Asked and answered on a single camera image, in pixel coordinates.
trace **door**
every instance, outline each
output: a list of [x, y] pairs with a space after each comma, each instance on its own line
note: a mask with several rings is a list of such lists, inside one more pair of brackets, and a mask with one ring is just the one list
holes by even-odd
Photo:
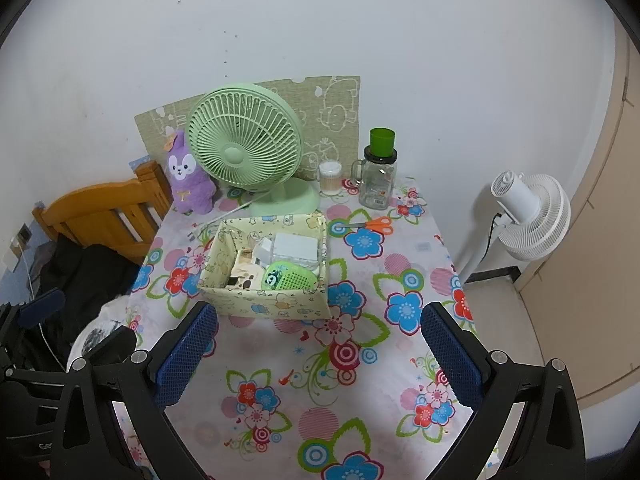
[[[637, 52], [632, 63], [640, 68]], [[631, 98], [586, 206], [521, 290], [545, 361], [566, 363], [578, 399], [640, 367], [640, 99]]]

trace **scissors handle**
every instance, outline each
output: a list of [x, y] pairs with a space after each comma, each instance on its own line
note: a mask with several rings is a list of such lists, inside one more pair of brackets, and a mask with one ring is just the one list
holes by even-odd
[[366, 222], [366, 227], [383, 235], [390, 235], [394, 231], [391, 227], [391, 218], [388, 216], [381, 216], [380, 218]]

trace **jar handle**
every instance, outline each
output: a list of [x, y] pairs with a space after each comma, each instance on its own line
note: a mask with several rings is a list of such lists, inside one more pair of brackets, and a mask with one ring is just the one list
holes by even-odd
[[351, 165], [351, 181], [357, 184], [358, 186], [360, 185], [360, 182], [362, 180], [363, 164], [364, 164], [364, 160], [362, 160], [361, 158], [357, 158], [356, 160], [353, 161], [353, 164]]

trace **table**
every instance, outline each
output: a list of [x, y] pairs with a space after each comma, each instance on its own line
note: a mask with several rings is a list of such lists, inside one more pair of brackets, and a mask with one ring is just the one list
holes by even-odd
[[[421, 307], [440, 301], [475, 332], [433, 216], [411, 178], [398, 178], [386, 212], [362, 208], [357, 193], [343, 181], [320, 206], [338, 332], [324, 320], [221, 316], [180, 402], [166, 409], [211, 478], [423, 480], [467, 422], [471, 410], [419, 331]], [[225, 189], [208, 215], [165, 217], [120, 316], [137, 348], [151, 348], [198, 301], [216, 229], [201, 226], [248, 197]], [[380, 215], [392, 219], [392, 234], [340, 226]], [[117, 413], [134, 459], [148, 466], [126, 411]]]

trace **wooden headboard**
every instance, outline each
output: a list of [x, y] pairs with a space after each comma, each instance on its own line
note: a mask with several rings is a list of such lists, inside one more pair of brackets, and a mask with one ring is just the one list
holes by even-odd
[[[141, 164], [135, 173], [137, 178], [126, 182], [72, 191], [47, 208], [37, 207], [33, 217], [52, 240], [62, 233], [83, 247], [103, 244], [141, 264], [158, 231], [148, 207], [152, 206], [164, 219], [173, 199], [169, 183], [156, 162]], [[123, 222], [121, 213], [140, 240]]]

